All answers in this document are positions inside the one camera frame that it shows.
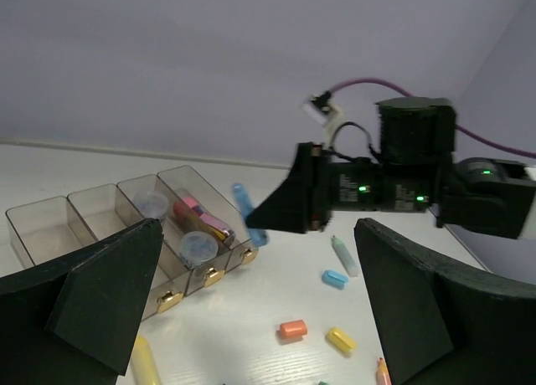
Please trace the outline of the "clear paperclip jar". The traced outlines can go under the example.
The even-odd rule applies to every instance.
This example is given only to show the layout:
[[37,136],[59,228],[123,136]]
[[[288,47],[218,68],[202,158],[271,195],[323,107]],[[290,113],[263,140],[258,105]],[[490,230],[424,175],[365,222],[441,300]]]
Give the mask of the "clear paperclip jar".
[[178,257],[189,270],[215,258],[218,252],[216,239],[202,231],[185,234],[178,247]]
[[163,223],[168,213],[169,201],[158,191],[140,191],[132,200],[135,208],[144,218],[154,218]]

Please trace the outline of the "orange highlighter cap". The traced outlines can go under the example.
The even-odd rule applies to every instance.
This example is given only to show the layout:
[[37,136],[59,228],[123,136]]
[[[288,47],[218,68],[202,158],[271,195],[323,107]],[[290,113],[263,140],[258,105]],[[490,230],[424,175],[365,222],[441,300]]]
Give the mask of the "orange highlighter cap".
[[295,341],[308,334],[308,327],[304,320],[286,321],[279,325],[277,334],[282,341]]

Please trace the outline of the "green highlighter with tip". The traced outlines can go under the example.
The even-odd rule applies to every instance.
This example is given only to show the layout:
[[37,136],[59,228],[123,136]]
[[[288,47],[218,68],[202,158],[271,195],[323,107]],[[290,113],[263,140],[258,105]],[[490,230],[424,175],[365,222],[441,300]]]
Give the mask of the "green highlighter with tip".
[[348,248],[344,244],[344,242],[337,236],[333,235],[331,237],[331,245],[332,245],[332,249],[334,250],[336,256],[339,258],[348,276],[358,277],[359,267],[356,263],[356,260],[354,259],[354,257],[351,255]]

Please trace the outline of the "blue highlighter cap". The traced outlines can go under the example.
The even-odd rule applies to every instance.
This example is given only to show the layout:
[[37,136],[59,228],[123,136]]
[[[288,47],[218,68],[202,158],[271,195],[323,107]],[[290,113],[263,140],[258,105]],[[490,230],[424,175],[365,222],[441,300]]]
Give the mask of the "blue highlighter cap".
[[343,290],[348,283],[348,277],[332,269],[326,269],[322,273],[322,282],[336,289]]

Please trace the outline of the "yellow highlighter cap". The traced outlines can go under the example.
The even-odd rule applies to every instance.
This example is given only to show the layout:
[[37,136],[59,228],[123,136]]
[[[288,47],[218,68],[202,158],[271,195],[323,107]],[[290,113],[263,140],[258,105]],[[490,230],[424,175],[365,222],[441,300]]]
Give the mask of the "yellow highlighter cap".
[[345,355],[351,354],[357,348],[356,341],[339,327],[330,328],[326,340]]

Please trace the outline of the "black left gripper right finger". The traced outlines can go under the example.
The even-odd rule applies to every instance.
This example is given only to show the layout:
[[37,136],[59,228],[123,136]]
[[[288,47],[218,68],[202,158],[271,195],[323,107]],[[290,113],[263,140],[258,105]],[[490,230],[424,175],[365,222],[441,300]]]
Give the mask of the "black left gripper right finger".
[[533,384],[535,287],[371,219],[354,238],[394,384]]

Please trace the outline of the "yellow highlighter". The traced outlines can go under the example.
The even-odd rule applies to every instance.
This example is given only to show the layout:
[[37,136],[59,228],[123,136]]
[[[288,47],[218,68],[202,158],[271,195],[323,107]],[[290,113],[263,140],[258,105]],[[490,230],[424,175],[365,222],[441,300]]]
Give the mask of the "yellow highlighter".
[[130,365],[137,385],[162,385],[150,345],[141,335],[135,340]]

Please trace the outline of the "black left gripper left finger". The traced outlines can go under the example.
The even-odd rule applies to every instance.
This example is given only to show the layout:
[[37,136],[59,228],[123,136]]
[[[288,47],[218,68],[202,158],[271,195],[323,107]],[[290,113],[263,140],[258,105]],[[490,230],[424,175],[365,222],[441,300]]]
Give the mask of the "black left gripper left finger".
[[162,242],[162,225],[145,219],[2,277],[2,376],[125,375]]

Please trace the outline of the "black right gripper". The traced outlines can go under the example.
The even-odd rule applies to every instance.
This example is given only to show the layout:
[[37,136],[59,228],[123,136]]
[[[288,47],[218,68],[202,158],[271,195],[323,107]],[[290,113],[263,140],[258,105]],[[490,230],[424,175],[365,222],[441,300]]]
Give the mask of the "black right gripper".
[[311,229],[312,189],[317,167],[317,220],[334,210],[420,213],[437,199],[441,175],[452,162],[456,112],[445,98],[399,97],[381,100],[379,148],[366,157],[335,148],[345,121],[325,148],[299,143],[281,184],[245,219],[248,228],[305,234]]

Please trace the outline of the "pink capped pen tube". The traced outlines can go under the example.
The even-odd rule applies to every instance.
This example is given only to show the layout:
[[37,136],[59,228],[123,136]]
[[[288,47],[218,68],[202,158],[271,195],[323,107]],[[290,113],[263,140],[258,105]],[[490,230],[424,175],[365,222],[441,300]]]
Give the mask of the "pink capped pen tube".
[[178,221],[195,215],[225,245],[230,246],[235,241],[235,231],[225,221],[209,212],[196,198],[185,197],[175,201],[173,213]]

